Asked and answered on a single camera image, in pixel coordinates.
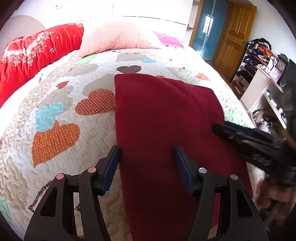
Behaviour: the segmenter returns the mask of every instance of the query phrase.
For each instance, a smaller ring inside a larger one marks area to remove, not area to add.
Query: bedspread
[[[21,238],[58,173],[80,174],[116,144],[114,76],[120,73],[163,76],[211,88],[226,120],[253,127],[231,89],[191,48],[125,49],[85,58],[76,52],[23,100],[0,141],[0,211]],[[248,168],[256,195],[263,172]],[[119,170],[99,201],[111,239],[132,240]],[[75,196],[76,226],[82,236],[79,215]]]

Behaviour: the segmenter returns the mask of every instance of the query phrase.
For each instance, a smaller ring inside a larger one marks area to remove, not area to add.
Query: striped pillow
[[[112,20],[94,28],[83,36],[80,57],[107,50],[127,48],[160,48],[157,36],[150,30],[134,22]]]

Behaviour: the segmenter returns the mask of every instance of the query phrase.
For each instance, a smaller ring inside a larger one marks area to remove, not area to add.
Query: headboard
[[[35,18],[27,15],[11,17],[0,31],[0,58],[6,45],[13,39],[32,35],[45,30],[44,26]]]

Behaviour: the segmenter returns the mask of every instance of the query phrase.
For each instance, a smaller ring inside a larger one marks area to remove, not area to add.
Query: wooden floor
[[[229,85],[229,87],[231,88],[231,90],[233,91],[233,93],[235,94],[235,96],[240,99],[241,95],[239,94],[239,92],[237,92],[237,90],[234,88],[233,85],[231,85],[231,81],[225,74],[221,73],[218,69],[215,68],[215,66],[213,65],[213,63],[210,60],[204,59],[210,66],[212,66],[212,68],[214,70],[216,70],[219,75],[222,77],[222,79],[226,82],[226,84]]]

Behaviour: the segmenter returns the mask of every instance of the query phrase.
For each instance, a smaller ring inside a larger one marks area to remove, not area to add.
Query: red blanket
[[[118,74],[115,88],[120,175],[133,241],[180,241],[185,234],[194,198],[178,175],[176,146],[215,175],[235,173],[252,195],[246,163],[211,131],[224,121],[211,89],[147,74]],[[218,213],[215,203],[212,225]]]

